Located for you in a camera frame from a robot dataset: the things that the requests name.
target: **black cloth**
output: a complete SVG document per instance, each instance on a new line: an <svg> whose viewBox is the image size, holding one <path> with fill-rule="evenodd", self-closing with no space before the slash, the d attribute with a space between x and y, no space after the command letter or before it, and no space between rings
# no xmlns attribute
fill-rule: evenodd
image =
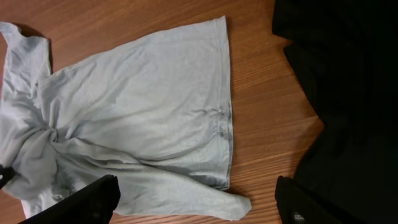
<svg viewBox="0 0 398 224"><path fill-rule="evenodd" d="M325 128L294 175L366 223L398 223L398 3L276 0L272 31Z"/></svg>

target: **gray cloth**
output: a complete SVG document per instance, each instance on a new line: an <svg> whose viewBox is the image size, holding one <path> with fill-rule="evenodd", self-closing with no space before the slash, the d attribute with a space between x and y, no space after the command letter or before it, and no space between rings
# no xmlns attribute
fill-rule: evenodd
<svg viewBox="0 0 398 224"><path fill-rule="evenodd" d="M8 49L0 107L6 192L30 217L105 174L121 215L239 220L225 18L156 32L53 74L49 42L0 23Z"/></svg>

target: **brown wooden floor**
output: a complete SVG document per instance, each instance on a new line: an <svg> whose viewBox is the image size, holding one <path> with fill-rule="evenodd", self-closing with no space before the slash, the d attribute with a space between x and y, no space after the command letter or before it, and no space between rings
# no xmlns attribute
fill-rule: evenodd
<svg viewBox="0 0 398 224"><path fill-rule="evenodd" d="M274 189L291 176L322 124L271 34L274 0L1 0L0 21L51 39L53 70L158 30L225 15L232 66L234 156L231 190L252 200L235 223L280 223ZM6 45L0 40L0 64ZM24 219L0 193L0 223ZM112 223L227 223L212 217L121 217Z"/></svg>

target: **gray t-shirt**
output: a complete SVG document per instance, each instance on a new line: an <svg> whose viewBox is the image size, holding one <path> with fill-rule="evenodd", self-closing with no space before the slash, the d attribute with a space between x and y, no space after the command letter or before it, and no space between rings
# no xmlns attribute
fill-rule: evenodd
<svg viewBox="0 0 398 224"><path fill-rule="evenodd" d="M105 174L121 215L239 220L225 18L147 35L53 74L49 42L0 22L8 49L0 104L6 192L27 217Z"/></svg>

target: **garment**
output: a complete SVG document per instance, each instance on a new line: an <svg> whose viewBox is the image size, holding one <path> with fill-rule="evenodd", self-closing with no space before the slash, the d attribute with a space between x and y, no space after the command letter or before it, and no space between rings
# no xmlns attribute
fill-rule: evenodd
<svg viewBox="0 0 398 224"><path fill-rule="evenodd" d="M294 179L366 223L398 223L397 4L276 0L272 22L325 124Z"/></svg>
<svg viewBox="0 0 398 224"><path fill-rule="evenodd" d="M121 215L227 220L251 208L229 187L233 151L225 18L156 32L53 74L49 43L0 23L6 191L29 217L106 174Z"/></svg>

